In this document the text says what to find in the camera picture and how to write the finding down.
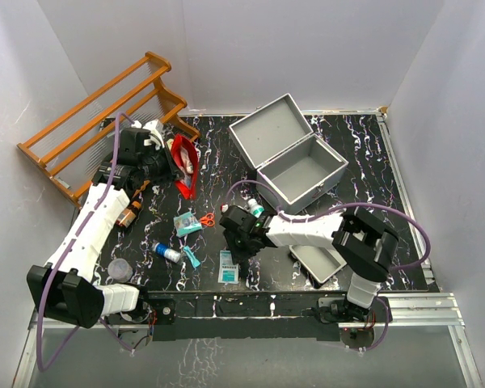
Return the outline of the white green-label pill bottle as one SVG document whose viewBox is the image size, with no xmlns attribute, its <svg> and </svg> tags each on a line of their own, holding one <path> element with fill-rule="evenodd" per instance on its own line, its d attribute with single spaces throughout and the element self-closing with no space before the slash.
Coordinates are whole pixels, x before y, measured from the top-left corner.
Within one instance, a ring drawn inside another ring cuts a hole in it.
<svg viewBox="0 0 485 388">
<path fill-rule="evenodd" d="M 247 209 L 249 213 L 256 218 L 264 212 L 264 207 L 254 198 L 247 201 Z"/>
</svg>

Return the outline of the red first aid pouch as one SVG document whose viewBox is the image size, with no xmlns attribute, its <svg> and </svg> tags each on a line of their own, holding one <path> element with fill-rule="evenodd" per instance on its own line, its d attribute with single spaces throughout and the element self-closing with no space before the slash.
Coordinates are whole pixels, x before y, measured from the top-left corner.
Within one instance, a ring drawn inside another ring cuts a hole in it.
<svg viewBox="0 0 485 388">
<path fill-rule="evenodd" d="M 183 174 L 175 186 L 186 200 L 196 198 L 196 181 L 199 174 L 199 159 L 196 147 L 181 135 L 176 135 L 171 145 L 171 157 Z"/>
</svg>

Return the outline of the bandage packet bundle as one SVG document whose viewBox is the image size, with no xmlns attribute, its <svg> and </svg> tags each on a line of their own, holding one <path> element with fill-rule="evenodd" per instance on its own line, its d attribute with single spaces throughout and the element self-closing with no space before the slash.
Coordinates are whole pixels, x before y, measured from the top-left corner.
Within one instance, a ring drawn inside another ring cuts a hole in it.
<svg viewBox="0 0 485 388">
<path fill-rule="evenodd" d="M 183 171 L 188 175 L 192 175 L 194 173 L 194 165 L 192 163 L 192 160 L 190 159 L 188 150 L 181 146 L 179 154 L 181 158 Z"/>
</svg>

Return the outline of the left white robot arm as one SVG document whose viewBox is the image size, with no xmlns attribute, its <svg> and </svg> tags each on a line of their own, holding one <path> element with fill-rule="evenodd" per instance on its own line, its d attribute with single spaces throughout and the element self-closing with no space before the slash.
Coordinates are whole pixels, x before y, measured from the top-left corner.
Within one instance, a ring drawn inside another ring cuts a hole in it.
<svg viewBox="0 0 485 388">
<path fill-rule="evenodd" d="M 125 280 L 95 286 L 92 279 L 109 234 L 134 218 L 137 191 L 147 182 L 166 183 L 181 175 L 161 127 L 153 120 L 120 131 L 62 244 L 45 265 L 28 271 L 27 285 L 39 315 L 84 328 L 110 314 L 124 313 L 135 323 L 149 317 L 151 304 L 140 296 L 139 287 Z"/>
</svg>

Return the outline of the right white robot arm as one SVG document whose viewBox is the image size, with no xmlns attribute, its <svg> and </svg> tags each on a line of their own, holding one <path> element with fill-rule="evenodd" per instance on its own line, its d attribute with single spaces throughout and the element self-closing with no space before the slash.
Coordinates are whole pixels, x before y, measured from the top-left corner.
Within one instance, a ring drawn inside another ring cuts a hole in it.
<svg viewBox="0 0 485 388">
<path fill-rule="evenodd" d="M 390 274 L 399 244 L 396 231 L 358 206 L 308 217 L 269 211 L 255 216 L 240 206 L 223 205 L 219 225 L 238 263 L 268 247 L 304 246 L 337 252 L 352 269 L 344 311 L 356 321 L 372 313 L 373 301 Z"/>
</svg>

